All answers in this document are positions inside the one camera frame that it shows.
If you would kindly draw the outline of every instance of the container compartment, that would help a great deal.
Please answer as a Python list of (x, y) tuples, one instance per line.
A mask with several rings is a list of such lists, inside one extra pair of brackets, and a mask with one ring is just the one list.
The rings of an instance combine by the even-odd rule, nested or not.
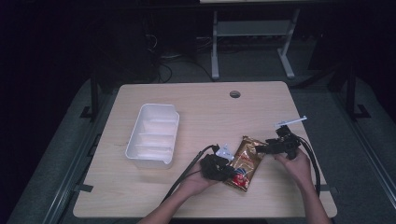
[(140, 160), (163, 161), (168, 164), (172, 160), (172, 148), (136, 145), (136, 157)]
[(157, 120), (152, 119), (143, 121), (142, 133), (152, 134), (175, 134), (177, 123), (174, 120)]
[(175, 143), (173, 135), (158, 135), (158, 134), (139, 134), (137, 145), (152, 146), (152, 147), (172, 147)]

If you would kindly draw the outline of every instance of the wire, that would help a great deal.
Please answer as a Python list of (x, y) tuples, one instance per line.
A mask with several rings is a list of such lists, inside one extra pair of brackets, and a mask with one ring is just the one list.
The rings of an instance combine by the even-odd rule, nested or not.
[(172, 69), (169, 66), (167, 66), (167, 65), (165, 65), (163, 63), (160, 63), (160, 66), (163, 66), (163, 67), (165, 67), (165, 68), (167, 68), (169, 70), (169, 77), (166, 80), (163, 80), (163, 77), (161, 76), (161, 73), (159, 73), (158, 74), (158, 82), (166, 83), (166, 82), (168, 82), (171, 79), (171, 77), (173, 75)]
[(181, 174), (181, 176), (177, 179), (177, 181), (175, 182), (175, 184), (172, 186), (172, 188), (169, 189), (168, 193), (165, 195), (165, 197), (163, 198), (163, 201), (161, 203), (163, 203), (167, 198), (169, 198), (169, 196), (172, 195), (173, 191), (176, 189), (176, 187), (181, 183), (181, 181), (183, 181), (187, 176), (191, 175), (187, 173), (191, 170), (192, 166), (195, 165), (196, 162), (198, 162), (198, 160), (202, 157), (202, 155), (204, 155), (204, 153), (210, 149), (214, 147), (213, 145), (208, 146), (206, 148), (204, 148), (202, 151), (200, 151), (198, 153), (198, 155), (194, 158), (194, 160), (192, 160), (192, 162), (190, 163), (190, 165), (186, 168), (186, 170), (184, 170), (184, 172)]
[(182, 54), (176, 53), (176, 54), (169, 55), (169, 56), (164, 56), (164, 55), (163, 55), (163, 56), (161, 56), (161, 59), (172, 61), (172, 60), (174, 60), (174, 59), (176, 59), (176, 58), (180, 58), (180, 57), (182, 57), (182, 56), (183, 56)]
[(152, 46), (152, 49), (155, 49), (155, 47), (157, 47), (158, 44), (158, 39), (155, 35), (146, 35), (146, 37), (152, 37), (154, 39), (154, 46)]
[(197, 173), (200, 173), (201, 171), (202, 171), (202, 170), (192, 172), (191, 174), (188, 174), (188, 175), (184, 176), (184, 179), (187, 179), (187, 177), (189, 177), (189, 176), (191, 176), (191, 175), (195, 175), (195, 174), (197, 174)]
[(241, 50), (242, 44), (234, 41), (232, 38), (224, 39), (224, 43), (218, 43), (218, 52), (221, 54), (235, 54)]
[(211, 37), (202, 37), (202, 38), (197, 38), (199, 41), (204, 40), (205, 42), (196, 47), (197, 52), (203, 52), (205, 49), (208, 49), (210, 47), (212, 47), (212, 38)]
[(167, 63), (192, 63), (195, 64), (196, 66), (202, 68), (202, 70), (204, 70), (204, 72), (206, 73), (206, 75), (210, 78), (210, 80), (212, 81), (216, 81), (215, 79), (212, 78), (212, 76), (210, 76), (210, 74), (207, 72), (207, 70), (201, 66), (200, 64), (196, 63), (196, 62), (191, 62), (191, 61), (175, 61), (175, 62), (167, 62)]
[(315, 179), (316, 179), (315, 189), (319, 196), (320, 195), (320, 174), (319, 174), (319, 168), (318, 168), (318, 164), (317, 164), (317, 159), (315, 158), (314, 150), (312, 149), (312, 147), (309, 145), (309, 143), (305, 139), (303, 139), (300, 136), (297, 136), (294, 133), (290, 133), (290, 134), (292, 134), (294, 137), (296, 137), (299, 140), (299, 142), (305, 148), (305, 151), (308, 153), (308, 157), (312, 162), (312, 166), (314, 167)]

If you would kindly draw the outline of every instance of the black cable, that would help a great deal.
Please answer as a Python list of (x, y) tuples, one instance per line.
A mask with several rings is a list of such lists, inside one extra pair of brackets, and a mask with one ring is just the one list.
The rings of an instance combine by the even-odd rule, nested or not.
[(214, 147), (213, 145), (208, 146), (206, 148), (204, 148), (202, 151), (200, 151), (198, 153), (198, 155), (194, 158), (194, 160), (192, 160), (192, 162), (190, 163), (190, 165), (186, 168), (186, 170), (181, 174), (181, 176), (177, 179), (177, 181), (175, 182), (175, 184), (172, 186), (172, 188), (169, 189), (168, 193), (165, 195), (165, 197), (163, 198), (163, 201), (161, 203), (163, 203), (167, 198), (169, 198), (169, 196), (172, 195), (173, 191), (176, 189), (176, 187), (181, 183), (181, 181), (183, 181), (186, 176), (187, 173), (191, 170), (192, 166), (195, 165), (196, 162), (198, 162), (198, 160), (202, 157), (202, 155), (204, 155), (204, 153), (210, 149)]
[(200, 173), (201, 171), (202, 171), (202, 170), (192, 172), (191, 174), (188, 174), (188, 175), (184, 176), (184, 179), (186, 179), (187, 177), (189, 177), (189, 176), (191, 176), (191, 175), (195, 175), (195, 174), (197, 174), (197, 173)]
[(218, 44), (218, 54), (235, 54), (242, 51), (242, 44), (234, 41), (233, 39), (228, 39), (228, 42), (224, 42), (226, 43)]
[(196, 52), (205, 52), (205, 50), (212, 48), (212, 44), (213, 44), (213, 40), (211, 37), (207, 37), (207, 38), (203, 38), (205, 40), (204, 44), (201, 44), (199, 46), (196, 47)]
[(316, 185), (315, 185), (315, 189), (317, 191), (318, 196), (320, 195), (320, 173), (319, 173), (319, 168), (318, 168), (318, 164), (317, 164), (317, 159), (315, 158), (315, 154), (314, 151), (312, 150), (312, 147), (308, 144), (308, 142), (303, 139), (300, 136), (297, 136), (294, 133), (291, 133), (292, 135), (294, 135), (299, 142), (303, 145), (303, 147), (305, 148), (305, 151), (308, 153), (308, 157), (312, 162), (312, 166), (314, 167), (314, 171), (315, 171), (315, 179), (316, 179)]
[(198, 64), (197, 62), (192, 62), (192, 61), (183, 60), (183, 61), (166, 62), (166, 63), (192, 63), (192, 64), (194, 64), (194, 65), (196, 65), (196, 66), (202, 68), (202, 70), (204, 70), (204, 72), (205, 72), (206, 75), (210, 78), (210, 80), (216, 81), (216, 80), (214, 80), (214, 79), (212, 78), (212, 76), (210, 76), (210, 74), (206, 71), (206, 69), (205, 69), (202, 65)]
[(173, 71), (172, 71), (172, 69), (171, 69), (169, 66), (167, 66), (167, 65), (165, 65), (165, 64), (163, 64), (163, 63), (160, 63), (160, 66), (163, 66), (163, 67), (165, 67), (166, 69), (168, 69), (168, 71), (169, 71), (169, 77), (168, 77), (166, 80), (163, 80), (163, 78), (162, 78), (162, 76), (161, 76), (161, 73), (159, 73), (159, 75), (158, 75), (158, 82), (166, 83), (166, 82), (168, 82), (168, 81), (171, 79), (171, 77), (172, 77), (172, 75), (173, 75)]

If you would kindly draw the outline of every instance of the table hole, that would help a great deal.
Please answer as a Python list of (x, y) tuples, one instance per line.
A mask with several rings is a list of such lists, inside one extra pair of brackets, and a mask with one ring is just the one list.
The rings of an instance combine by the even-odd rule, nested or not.
[(239, 91), (230, 91), (230, 96), (233, 98), (239, 98), (241, 96), (241, 92)]

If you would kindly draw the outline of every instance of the dark background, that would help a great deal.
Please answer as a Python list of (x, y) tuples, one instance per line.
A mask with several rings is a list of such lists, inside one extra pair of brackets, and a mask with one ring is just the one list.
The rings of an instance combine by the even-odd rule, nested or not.
[[(143, 11), (87, 11), (85, 3), (0, 3), (0, 223), (6, 222), (73, 97), (92, 74), (104, 91), (123, 83), (150, 83), (157, 77), (158, 55), (147, 51), (147, 30), (161, 39), (162, 48), (191, 54), (191, 40), (211, 36), (210, 11), (157, 11), (146, 21)], [(318, 40), (312, 69), (348, 58), (396, 120), (395, 6), (348, 3), (303, 8), (294, 38)]]

